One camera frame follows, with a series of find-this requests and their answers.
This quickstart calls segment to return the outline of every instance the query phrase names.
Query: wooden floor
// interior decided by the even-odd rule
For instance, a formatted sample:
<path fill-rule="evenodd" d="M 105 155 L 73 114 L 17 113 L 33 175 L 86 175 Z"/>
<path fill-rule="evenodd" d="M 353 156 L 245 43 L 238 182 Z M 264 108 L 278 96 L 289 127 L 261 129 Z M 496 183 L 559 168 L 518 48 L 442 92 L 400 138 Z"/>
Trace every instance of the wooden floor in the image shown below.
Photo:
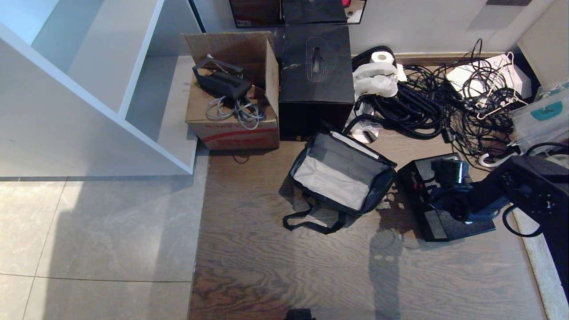
<path fill-rule="evenodd" d="M 284 229 L 283 216 L 307 208 L 286 179 L 303 146 L 211 157 L 191 320 L 281 320 L 296 307 L 317 320 L 545 319 L 522 241 L 500 221 L 495 232 L 426 243 L 395 186 L 391 209 L 337 233 Z M 399 167 L 451 151 L 394 132 L 372 148 Z"/>

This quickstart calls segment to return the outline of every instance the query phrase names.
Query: black coiled cord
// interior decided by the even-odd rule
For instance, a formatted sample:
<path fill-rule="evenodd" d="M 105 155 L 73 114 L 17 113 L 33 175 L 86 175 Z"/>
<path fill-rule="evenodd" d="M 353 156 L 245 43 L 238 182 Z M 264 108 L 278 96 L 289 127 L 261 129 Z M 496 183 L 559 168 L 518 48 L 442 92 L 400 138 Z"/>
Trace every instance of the black coiled cord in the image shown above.
<path fill-rule="evenodd" d="M 362 120 L 370 120 L 380 123 L 387 130 L 395 130 L 410 138 L 429 140 L 437 137 L 443 129 L 444 108 L 406 84 L 399 83 L 397 86 L 399 92 L 392 98 L 376 95 L 360 97 L 356 109 L 361 103 L 369 103 L 381 118 L 362 114 L 352 120 L 344 132 L 349 133 L 355 124 Z M 432 132 L 425 133 L 418 130 L 432 130 Z"/>

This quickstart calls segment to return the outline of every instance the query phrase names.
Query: white shelving unit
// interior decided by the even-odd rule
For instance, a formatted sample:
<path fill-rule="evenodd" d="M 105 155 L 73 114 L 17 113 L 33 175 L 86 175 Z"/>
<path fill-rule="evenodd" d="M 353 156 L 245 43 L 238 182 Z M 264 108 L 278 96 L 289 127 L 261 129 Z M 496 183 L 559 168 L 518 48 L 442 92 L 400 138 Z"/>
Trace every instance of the white shelving unit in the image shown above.
<path fill-rule="evenodd" d="M 0 2 L 0 177 L 193 173 L 187 0 Z"/>

